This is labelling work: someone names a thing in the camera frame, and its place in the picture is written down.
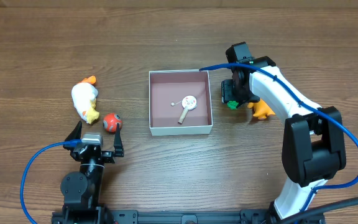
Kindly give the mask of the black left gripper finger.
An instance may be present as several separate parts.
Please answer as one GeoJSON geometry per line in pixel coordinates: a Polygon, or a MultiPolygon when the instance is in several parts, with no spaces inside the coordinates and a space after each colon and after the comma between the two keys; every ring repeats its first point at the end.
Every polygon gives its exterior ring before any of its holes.
{"type": "Polygon", "coordinates": [[[116,132],[114,137],[114,157],[124,157],[124,146],[121,139],[120,124],[116,124],[116,132]]]}
{"type": "Polygon", "coordinates": [[[73,131],[65,138],[65,142],[68,144],[64,144],[64,149],[74,149],[78,144],[77,142],[71,143],[71,141],[79,141],[81,139],[81,130],[82,130],[82,122],[79,121],[73,131]]]}

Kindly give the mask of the green round toy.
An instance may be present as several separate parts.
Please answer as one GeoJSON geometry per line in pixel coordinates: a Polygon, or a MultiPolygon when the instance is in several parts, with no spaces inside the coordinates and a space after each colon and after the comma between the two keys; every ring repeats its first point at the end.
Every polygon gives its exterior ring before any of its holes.
{"type": "Polygon", "coordinates": [[[236,110],[238,104],[239,104],[239,103],[238,103],[237,101],[228,101],[228,102],[227,102],[227,106],[228,106],[231,110],[236,110]]]}

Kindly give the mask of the orange dog figurine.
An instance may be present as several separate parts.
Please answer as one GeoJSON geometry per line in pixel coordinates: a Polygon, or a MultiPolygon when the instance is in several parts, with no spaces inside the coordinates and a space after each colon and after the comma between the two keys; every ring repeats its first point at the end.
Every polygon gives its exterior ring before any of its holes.
{"type": "Polygon", "coordinates": [[[253,117],[257,119],[266,119],[271,115],[275,115],[273,110],[262,99],[257,103],[248,103],[247,107],[252,109],[253,117]]]}

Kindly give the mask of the red and grey ball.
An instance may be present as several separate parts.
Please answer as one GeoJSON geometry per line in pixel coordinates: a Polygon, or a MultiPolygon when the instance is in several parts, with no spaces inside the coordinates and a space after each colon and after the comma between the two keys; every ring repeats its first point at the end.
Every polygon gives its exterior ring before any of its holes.
{"type": "Polygon", "coordinates": [[[109,133],[122,129],[122,119],[116,113],[109,113],[103,118],[103,128],[109,133]]]}

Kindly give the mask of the white and yellow chick plush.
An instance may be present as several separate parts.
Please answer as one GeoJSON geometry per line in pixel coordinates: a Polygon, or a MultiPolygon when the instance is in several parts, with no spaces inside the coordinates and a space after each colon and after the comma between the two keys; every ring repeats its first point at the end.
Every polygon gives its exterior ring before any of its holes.
{"type": "Polygon", "coordinates": [[[99,112],[96,111],[96,98],[98,90],[94,87],[96,77],[94,75],[83,79],[71,89],[73,105],[87,124],[94,123],[99,118],[99,112]]]}

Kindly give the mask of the small wooden rattle drum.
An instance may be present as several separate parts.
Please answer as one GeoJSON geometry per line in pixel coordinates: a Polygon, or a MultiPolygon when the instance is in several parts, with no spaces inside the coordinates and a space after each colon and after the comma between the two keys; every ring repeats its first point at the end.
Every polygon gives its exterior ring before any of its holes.
{"type": "Polygon", "coordinates": [[[189,111],[195,109],[197,107],[197,99],[193,95],[185,96],[180,102],[171,102],[171,106],[176,106],[178,104],[181,104],[183,107],[183,111],[180,115],[180,118],[178,120],[178,124],[183,124],[186,115],[189,111]]]}

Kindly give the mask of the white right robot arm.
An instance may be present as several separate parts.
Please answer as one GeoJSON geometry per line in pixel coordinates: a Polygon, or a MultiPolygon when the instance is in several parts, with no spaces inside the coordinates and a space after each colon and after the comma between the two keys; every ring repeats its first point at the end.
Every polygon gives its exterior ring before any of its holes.
{"type": "Polygon", "coordinates": [[[229,60],[232,78],[221,85],[224,103],[248,103],[256,117],[278,116],[284,125],[282,164],[287,174],[266,217],[269,223],[305,211],[315,194],[346,166],[342,117],[300,93],[269,57],[229,60]]]}

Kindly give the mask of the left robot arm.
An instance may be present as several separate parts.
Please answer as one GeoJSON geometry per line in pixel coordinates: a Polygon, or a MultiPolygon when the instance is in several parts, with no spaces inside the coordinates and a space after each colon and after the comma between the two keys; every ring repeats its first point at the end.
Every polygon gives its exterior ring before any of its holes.
{"type": "Polygon", "coordinates": [[[103,150],[103,137],[99,133],[82,134],[82,122],[65,139],[63,148],[80,163],[77,172],[64,176],[60,190],[64,196],[61,212],[52,213],[52,224],[97,224],[116,223],[112,211],[99,203],[104,165],[115,163],[116,157],[124,157],[120,135],[121,128],[114,132],[114,150],[103,150]]]}

